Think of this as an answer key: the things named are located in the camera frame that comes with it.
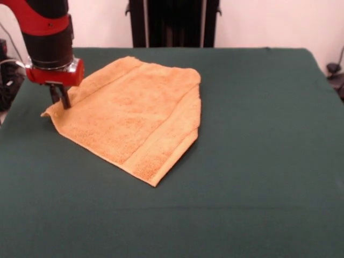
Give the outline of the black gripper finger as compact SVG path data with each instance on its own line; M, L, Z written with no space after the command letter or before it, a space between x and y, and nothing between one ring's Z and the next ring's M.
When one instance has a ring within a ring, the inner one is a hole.
M63 84L58 84L58 89L60 90L61 93L61 102L63 105L64 109L69 109L71 107L69 96L67 93L67 88Z
M54 84L49 85L49 92L51 95L52 103L55 104L60 100L60 96L56 90L56 86Z

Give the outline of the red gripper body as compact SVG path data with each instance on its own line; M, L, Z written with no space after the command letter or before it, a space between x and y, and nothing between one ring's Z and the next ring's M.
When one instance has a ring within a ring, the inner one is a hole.
M84 62L74 58L61 69L39 69L32 62L25 65L27 78L37 84L62 84L65 87L79 86L84 78Z

